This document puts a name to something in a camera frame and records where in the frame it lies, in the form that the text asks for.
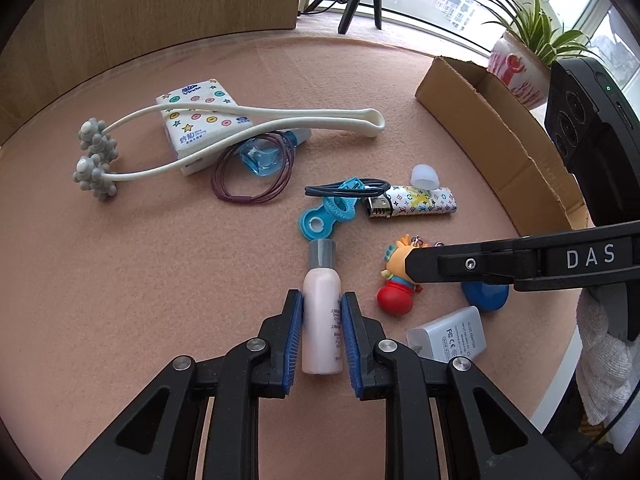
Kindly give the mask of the white gloved right hand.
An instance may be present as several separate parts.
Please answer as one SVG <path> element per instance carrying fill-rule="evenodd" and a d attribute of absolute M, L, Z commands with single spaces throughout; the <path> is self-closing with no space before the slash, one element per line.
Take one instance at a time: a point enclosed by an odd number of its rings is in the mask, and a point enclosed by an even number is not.
<path fill-rule="evenodd" d="M 605 308 L 584 288 L 577 304 L 582 353 L 576 382 L 590 425 L 617 415 L 630 398 L 638 344 L 626 344 L 608 332 Z"/>

